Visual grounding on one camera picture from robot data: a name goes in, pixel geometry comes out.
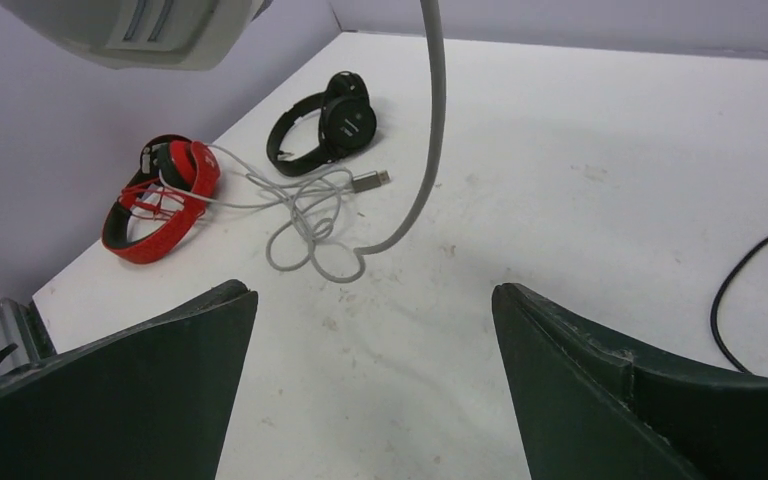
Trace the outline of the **white grey headphones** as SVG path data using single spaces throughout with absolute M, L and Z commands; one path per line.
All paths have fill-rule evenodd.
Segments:
M 207 71 L 266 11 L 265 0 L 1 0 L 58 47 L 111 69 Z

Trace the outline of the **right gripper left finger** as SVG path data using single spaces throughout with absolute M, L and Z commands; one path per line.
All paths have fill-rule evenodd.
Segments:
M 212 479 L 258 295 L 226 281 L 0 375 L 0 479 Z

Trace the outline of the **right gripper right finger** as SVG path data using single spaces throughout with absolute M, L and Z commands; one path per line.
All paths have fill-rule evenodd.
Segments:
M 504 283 L 492 317 L 535 479 L 768 479 L 768 378 L 707 365 Z

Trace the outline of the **red black headphones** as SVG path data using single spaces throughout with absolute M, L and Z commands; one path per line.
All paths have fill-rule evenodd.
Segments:
M 105 219 L 104 247 L 133 264 L 149 264 L 170 253 L 204 214 L 220 179 L 206 144 L 177 134 L 150 140 L 139 168 Z

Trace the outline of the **small black headphones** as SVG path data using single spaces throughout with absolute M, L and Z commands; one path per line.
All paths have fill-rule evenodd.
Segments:
M 317 146 L 302 156 L 282 149 L 282 142 L 297 121 L 318 113 Z M 377 117 L 362 77 L 351 71 L 336 73 L 324 91 L 312 94 L 284 112 L 269 133 L 266 155 L 279 173 L 301 177 L 363 151 L 376 134 Z

